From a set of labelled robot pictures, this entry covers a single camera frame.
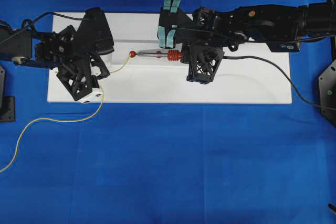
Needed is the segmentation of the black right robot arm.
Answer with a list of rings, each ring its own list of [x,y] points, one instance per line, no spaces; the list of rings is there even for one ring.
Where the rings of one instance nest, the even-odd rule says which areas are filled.
[[[222,52],[237,51],[244,43],[266,44],[271,52],[297,52],[301,43],[335,35],[335,4],[291,7],[258,5],[219,12],[200,7],[188,17],[178,7],[161,18],[175,33],[173,44],[182,44],[182,62],[189,65],[187,80],[208,84],[214,80]]]

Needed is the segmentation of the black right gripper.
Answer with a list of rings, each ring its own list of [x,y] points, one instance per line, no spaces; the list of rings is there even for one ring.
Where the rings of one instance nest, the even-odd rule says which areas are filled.
[[[208,84],[214,80],[224,52],[220,47],[182,44],[181,63],[188,64],[188,82]]]

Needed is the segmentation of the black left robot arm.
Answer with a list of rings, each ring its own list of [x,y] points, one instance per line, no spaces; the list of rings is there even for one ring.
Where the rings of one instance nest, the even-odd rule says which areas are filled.
[[[35,29],[1,28],[1,60],[15,65],[57,69],[56,76],[75,101],[99,88],[110,71],[102,56],[113,52],[114,41],[106,20],[82,21],[56,33]]]

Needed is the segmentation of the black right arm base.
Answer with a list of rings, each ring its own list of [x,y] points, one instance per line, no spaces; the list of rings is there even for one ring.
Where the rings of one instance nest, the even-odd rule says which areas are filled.
[[[335,60],[319,75],[319,96],[321,114],[325,119],[335,126],[335,111],[326,109],[326,107],[335,109]]]

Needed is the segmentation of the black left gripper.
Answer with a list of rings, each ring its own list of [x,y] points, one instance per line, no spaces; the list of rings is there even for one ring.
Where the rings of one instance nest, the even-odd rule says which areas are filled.
[[[35,66],[57,68],[57,78],[75,101],[91,94],[94,88],[100,88],[98,79],[110,75],[106,64],[96,52],[75,51],[73,40],[77,29],[69,25],[59,33],[34,33],[40,40],[35,46]],[[98,67],[100,74],[91,73],[91,67]]]

